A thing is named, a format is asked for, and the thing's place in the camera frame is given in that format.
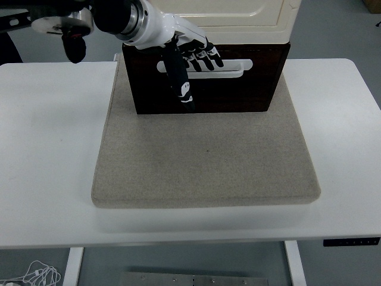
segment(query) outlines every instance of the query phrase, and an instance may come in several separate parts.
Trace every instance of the black fingertip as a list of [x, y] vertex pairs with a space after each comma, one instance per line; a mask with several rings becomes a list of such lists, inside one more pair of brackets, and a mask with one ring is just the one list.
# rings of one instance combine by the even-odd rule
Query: black fingertip
[[186, 67], [187, 69], [189, 68], [189, 63], [188, 63], [188, 61], [185, 60], [185, 59], [184, 59], [184, 65], [185, 65], [185, 67]]
[[202, 61], [205, 63], [208, 70], [214, 70], [213, 63], [209, 60], [209, 58], [205, 57], [202, 59]]
[[220, 58], [219, 55], [212, 55], [212, 56], [209, 56], [212, 60], [214, 60], [214, 62], [216, 63], [217, 67], [223, 67], [224, 66], [224, 62], [222, 61], [222, 59]]
[[62, 36], [67, 58], [74, 64], [81, 62], [86, 56], [86, 43], [82, 37], [65, 38]]
[[190, 63], [193, 65], [193, 68], [195, 69], [196, 72], [202, 71], [202, 68], [201, 68], [200, 64], [198, 63], [197, 59], [190, 61]]

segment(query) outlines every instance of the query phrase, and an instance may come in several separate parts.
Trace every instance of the black object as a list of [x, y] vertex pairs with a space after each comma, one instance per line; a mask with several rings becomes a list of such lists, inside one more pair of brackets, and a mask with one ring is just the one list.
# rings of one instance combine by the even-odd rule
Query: black object
[[378, 245], [379, 242], [380, 242], [379, 237], [344, 238], [344, 239], [338, 239], [338, 240], [324, 240], [323, 246], [334, 247], [334, 246]]
[[129, 0], [94, 0], [91, 12], [99, 30], [116, 35], [121, 33], [130, 21], [131, 2]]
[[86, 56], [86, 43], [82, 38], [90, 34], [88, 27], [72, 27], [70, 30], [62, 29], [62, 42], [67, 58], [74, 64], [81, 62]]
[[0, 66], [7, 63], [23, 62], [8, 33], [0, 34], [0, 43]]
[[195, 111], [195, 103], [189, 89], [189, 79], [186, 66], [180, 49], [177, 47], [177, 39], [174, 37], [171, 42], [165, 45], [161, 51], [163, 63], [167, 71], [170, 85], [182, 102], [187, 111]]

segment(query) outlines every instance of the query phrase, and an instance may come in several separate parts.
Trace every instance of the white robotic hand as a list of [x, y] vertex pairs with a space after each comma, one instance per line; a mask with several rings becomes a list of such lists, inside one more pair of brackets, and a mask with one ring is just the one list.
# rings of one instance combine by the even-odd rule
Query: white robotic hand
[[223, 67], [217, 49], [208, 41], [205, 32], [191, 22], [159, 11], [147, 0], [127, 2], [130, 15], [123, 29], [110, 28], [104, 22], [108, 18], [106, 14], [112, 14], [107, 11], [109, 6], [103, 9], [100, 9], [100, 5], [96, 6], [95, 24], [104, 32], [114, 33], [126, 45], [135, 46], [143, 52], [161, 54], [174, 93], [188, 111], [195, 111], [186, 69], [191, 63], [200, 72], [198, 60], [202, 60], [209, 70], [214, 70], [213, 63]]

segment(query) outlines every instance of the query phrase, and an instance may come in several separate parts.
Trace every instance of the metal plate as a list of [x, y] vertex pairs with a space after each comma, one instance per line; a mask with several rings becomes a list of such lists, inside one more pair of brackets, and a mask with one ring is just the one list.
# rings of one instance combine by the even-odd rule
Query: metal plate
[[120, 286], [268, 286], [266, 278], [123, 272]]

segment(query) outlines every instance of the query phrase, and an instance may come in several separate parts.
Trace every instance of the white table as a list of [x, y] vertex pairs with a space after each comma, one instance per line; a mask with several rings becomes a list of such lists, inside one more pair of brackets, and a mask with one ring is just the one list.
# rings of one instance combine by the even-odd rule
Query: white table
[[116, 63], [0, 67], [0, 248], [381, 235], [381, 111], [352, 62], [287, 60], [321, 186], [307, 205], [97, 209]]

